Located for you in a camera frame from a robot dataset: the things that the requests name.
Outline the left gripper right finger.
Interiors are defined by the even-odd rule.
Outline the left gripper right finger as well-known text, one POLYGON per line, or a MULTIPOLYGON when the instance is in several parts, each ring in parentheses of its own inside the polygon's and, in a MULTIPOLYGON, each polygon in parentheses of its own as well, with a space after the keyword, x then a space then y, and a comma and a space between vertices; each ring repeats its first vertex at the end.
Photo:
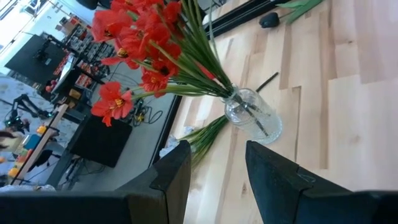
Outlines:
POLYGON ((264 224, 398 224, 398 191, 350 191, 255 141, 246 167, 264 224))

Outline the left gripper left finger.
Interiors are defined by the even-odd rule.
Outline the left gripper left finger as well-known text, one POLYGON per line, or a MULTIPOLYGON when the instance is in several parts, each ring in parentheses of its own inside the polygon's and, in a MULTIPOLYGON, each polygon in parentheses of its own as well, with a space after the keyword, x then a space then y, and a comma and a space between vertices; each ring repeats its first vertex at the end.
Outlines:
POLYGON ((190 188, 187 141, 114 191, 0 194, 0 224, 182 224, 190 188))

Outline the white artificial flower bunch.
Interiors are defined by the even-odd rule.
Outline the white artificial flower bunch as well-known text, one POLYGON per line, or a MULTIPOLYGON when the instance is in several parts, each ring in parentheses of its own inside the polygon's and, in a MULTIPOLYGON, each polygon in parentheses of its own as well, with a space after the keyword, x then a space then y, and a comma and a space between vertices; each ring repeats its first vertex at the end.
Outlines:
POLYGON ((210 124, 193 130, 186 136, 176 139, 173 136, 169 137, 169 140, 174 139, 175 146, 168 146, 159 151, 159 159, 167 157, 167 154, 172 152, 180 143, 180 141, 187 141, 192 150, 192 162, 193 168, 202 161, 207 155, 211 146, 215 142, 219 132, 229 123, 228 117, 224 114, 213 120, 210 124))

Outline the red artificial flower bunch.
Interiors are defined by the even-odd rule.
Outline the red artificial flower bunch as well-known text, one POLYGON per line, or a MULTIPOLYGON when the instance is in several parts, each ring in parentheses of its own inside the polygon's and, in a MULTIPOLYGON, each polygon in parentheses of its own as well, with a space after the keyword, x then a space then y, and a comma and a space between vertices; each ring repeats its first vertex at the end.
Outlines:
POLYGON ((99 89, 100 99, 93 105, 91 114, 102 118, 110 127, 113 120, 126 118, 138 98, 154 96, 160 98, 168 93, 178 96, 229 97, 233 87, 224 72, 213 70, 200 64, 191 63, 174 75, 143 69, 141 93, 134 95, 132 90, 122 90, 119 82, 107 82, 99 89))
POLYGON ((119 55, 142 69, 141 88, 149 95, 231 96, 216 43, 203 27, 197 0, 134 0, 118 17, 132 20, 113 27, 119 55))
POLYGON ((119 11, 113 10, 96 12, 91 31, 96 41, 102 42, 106 40, 112 40, 114 42, 116 54, 113 57, 104 58, 102 60, 103 64, 111 65, 114 63, 124 62, 128 67, 135 70, 140 67, 135 66, 128 58, 118 54, 120 51, 120 46, 118 43, 116 43, 116 33, 112 30, 112 28, 119 27, 120 25, 129 25, 132 22, 132 20, 126 16, 118 17, 118 12, 119 11))

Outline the black artificial tulip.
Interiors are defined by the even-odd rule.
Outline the black artificial tulip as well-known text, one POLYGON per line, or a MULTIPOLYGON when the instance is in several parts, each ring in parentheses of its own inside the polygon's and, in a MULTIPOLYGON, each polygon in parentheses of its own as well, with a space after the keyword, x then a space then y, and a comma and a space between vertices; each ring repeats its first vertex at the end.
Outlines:
POLYGON ((291 23, 296 21, 300 16, 304 15, 323 1, 324 0, 295 0, 294 2, 276 4, 277 7, 290 9, 290 12, 283 16, 279 16, 276 12, 270 12, 260 19, 259 25, 262 28, 274 28, 279 26, 283 19, 286 24, 291 25, 291 23))

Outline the clear glass vase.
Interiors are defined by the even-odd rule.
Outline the clear glass vase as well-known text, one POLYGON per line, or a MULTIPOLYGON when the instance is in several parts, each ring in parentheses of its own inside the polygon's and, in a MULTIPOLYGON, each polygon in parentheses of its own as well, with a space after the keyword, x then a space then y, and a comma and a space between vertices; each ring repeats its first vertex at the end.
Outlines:
POLYGON ((233 93, 223 98, 224 114, 236 127, 260 144, 274 142, 282 133, 282 120, 260 94, 233 85, 233 93))

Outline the large black box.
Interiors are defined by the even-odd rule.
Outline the large black box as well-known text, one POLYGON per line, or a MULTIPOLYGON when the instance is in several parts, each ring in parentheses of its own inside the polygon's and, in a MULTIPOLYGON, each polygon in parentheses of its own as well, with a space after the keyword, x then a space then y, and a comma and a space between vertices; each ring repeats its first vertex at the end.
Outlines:
POLYGON ((132 132, 132 126, 114 120, 107 127, 100 117, 87 116, 68 143, 70 153, 114 168, 132 132))

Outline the shelf with red bins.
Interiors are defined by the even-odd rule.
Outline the shelf with red bins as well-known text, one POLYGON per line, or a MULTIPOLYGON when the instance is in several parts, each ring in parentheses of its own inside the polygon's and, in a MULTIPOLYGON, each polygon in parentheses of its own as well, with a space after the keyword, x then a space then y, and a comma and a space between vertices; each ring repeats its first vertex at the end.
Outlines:
POLYGON ((66 53, 66 56, 54 71, 55 76, 61 75, 68 62, 98 78, 104 78, 109 74, 109 67, 102 65, 100 58, 112 55, 114 47, 106 42, 95 42, 90 29, 91 26, 77 16, 63 17, 60 20, 60 31, 65 36, 57 46, 66 53))

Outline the red flower bouquet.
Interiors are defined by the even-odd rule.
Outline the red flower bouquet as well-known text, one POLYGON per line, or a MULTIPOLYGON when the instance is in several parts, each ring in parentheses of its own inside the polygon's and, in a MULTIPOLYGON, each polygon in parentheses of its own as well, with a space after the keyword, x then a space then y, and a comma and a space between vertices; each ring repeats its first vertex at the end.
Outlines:
MULTIPOLYGON (((207 27, 205 32, 208 37, 211 34, 217 37, 260 15, 270 13, 271 10, 276 8, 276 4, 286 3, 288 1, 289 0, 248 0, 248 2, 245 2, 244 4, 232 9, 225 15, 215 19, 212 22, 213 31, 211 32, 207 27)), ((177 115, 181 100, 181 96, 174 96, 173 100, 171 101, 170 108, 165 117, 164 127, 160 132, 160 137, 157 141, 150 165, 155 164, 159 160, 159 151, 166 145, 167 138, 169 137, 170 131, 172 129, 172 125, 177 115)))

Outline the black workstation table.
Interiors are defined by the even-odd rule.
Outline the black workstation table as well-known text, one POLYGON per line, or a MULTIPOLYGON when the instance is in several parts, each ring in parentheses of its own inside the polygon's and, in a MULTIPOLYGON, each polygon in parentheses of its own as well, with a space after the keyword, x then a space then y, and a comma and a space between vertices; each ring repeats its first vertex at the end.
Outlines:
POLYGON ((45 84, 54 77, 54 72, 66 55, 67 53, 55 43, 33 35, 8 61, 6 68, 30 81, 45 84))

